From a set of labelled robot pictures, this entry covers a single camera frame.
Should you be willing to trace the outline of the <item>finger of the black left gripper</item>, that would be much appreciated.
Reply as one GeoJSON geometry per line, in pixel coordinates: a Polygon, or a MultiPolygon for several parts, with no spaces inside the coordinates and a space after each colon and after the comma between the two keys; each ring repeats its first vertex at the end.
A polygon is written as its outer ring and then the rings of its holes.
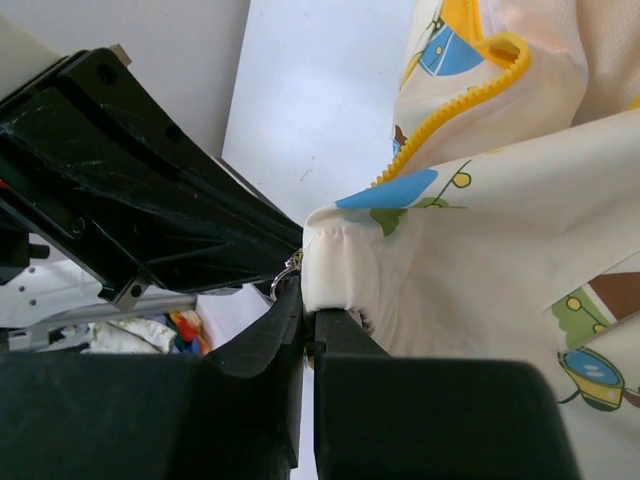
{"type": "Polygon", "coordinates": [[[266,283],[302,230],[209,157],[116,54],[83,50],[1,98],[1,280],[57,249],[103,300],[266,283]]]}

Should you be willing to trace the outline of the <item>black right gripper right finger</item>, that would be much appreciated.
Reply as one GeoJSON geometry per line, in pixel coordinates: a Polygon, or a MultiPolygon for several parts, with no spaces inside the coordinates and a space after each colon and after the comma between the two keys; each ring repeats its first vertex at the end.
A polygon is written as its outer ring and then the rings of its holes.
{"type": "Polygon", "coordinates": [[[552,392],[529,364],[395,358],[346,312],[315,317],[322,479],[576,479],[552,392]]]}

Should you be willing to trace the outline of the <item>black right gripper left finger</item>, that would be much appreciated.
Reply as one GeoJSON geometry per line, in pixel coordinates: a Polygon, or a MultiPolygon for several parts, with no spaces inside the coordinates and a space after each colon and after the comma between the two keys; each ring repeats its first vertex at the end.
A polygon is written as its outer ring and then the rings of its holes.
{"type": "Polygon", "coordinates": [[[298,288],[195,354],[5,354],[5,479],[286,479],[298,464],[298,288]]]}

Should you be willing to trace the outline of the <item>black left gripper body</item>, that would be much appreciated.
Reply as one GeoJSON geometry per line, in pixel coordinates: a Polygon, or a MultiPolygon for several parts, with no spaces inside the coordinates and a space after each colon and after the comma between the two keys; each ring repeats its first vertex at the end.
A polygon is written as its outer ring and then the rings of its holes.
{"type": "Polygon", "coordinates": [[[1,305],[13,313],[62,313],[106,304],[102,285],[68,258],[37,260],[1,287],[1,305]]]}

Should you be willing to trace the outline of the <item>yellow cream dinosaur kids jacket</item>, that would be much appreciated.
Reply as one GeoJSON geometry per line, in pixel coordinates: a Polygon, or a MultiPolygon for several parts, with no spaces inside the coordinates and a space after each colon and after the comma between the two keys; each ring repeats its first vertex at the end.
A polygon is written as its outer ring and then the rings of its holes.
{"type": "Polygon", "coordinates": [[[639,475],[639,5],[418,1],[373,186],[313,213],[302,297],[402,356],[524,360],[587,479],[639,475]]]}

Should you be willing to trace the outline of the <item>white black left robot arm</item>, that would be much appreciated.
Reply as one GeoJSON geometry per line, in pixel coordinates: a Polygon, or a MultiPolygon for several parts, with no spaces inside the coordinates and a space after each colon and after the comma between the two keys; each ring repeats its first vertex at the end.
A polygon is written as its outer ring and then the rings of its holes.
{"type": "Polygon", "coordinates": [[[1,325],[149,292],[264,284],[299,225],[209,157],[110,49],[55,62],[1,103],[1,325]]]}

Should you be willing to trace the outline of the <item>colourful crumpled cloth pile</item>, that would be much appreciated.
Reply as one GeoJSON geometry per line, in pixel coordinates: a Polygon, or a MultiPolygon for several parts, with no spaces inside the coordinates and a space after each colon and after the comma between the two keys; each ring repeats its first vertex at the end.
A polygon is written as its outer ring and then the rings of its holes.
{"type": "Polygon", "coordinates": [[[90,325],[90,353],[206,355],[211,351],[204,323],[194,310],[90,325]]]}

